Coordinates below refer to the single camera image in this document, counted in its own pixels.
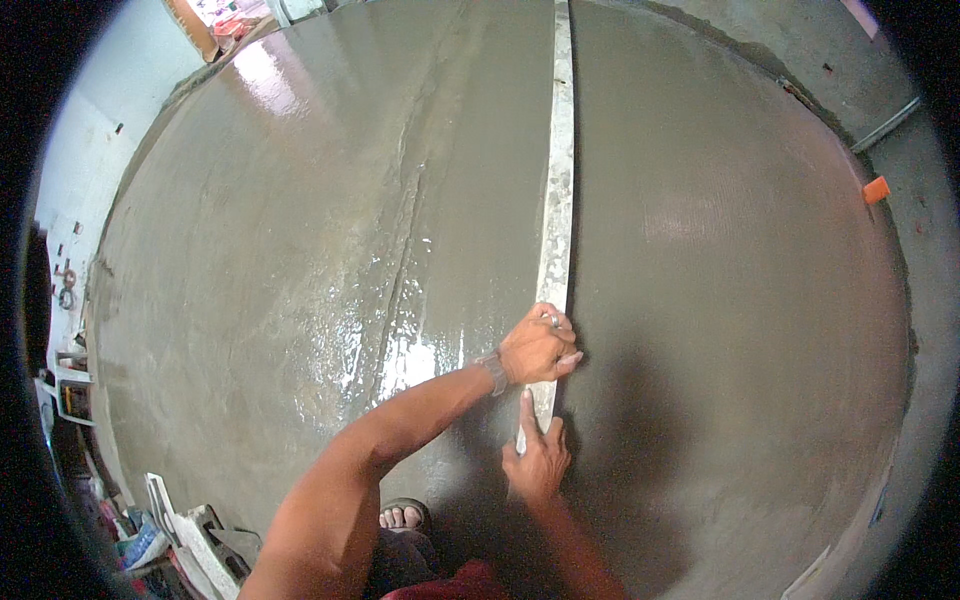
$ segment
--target wet cement floor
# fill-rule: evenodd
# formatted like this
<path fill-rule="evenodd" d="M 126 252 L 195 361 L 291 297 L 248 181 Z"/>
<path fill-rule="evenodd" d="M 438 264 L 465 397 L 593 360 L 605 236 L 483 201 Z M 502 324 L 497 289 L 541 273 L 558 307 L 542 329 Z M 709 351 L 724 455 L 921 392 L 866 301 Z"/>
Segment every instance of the wet cement floor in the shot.
<path fill-rule="evenodd" d="M 896 238 L 837 139 L 648 12 L 572 6 L 567 494 L 638 597 L 779 597 L 847 528 L 905 398 Z M 260 533 L 347 422 L 533 300 L 549 2 L 389 0 L 243 50 L 118 200 L 91 288 L 123 475 Z M 503 506 L 516 393 L 384 481 L 451 563 L 540 552 Z M 526 589 L 522 592 L 530 595 Z"/>

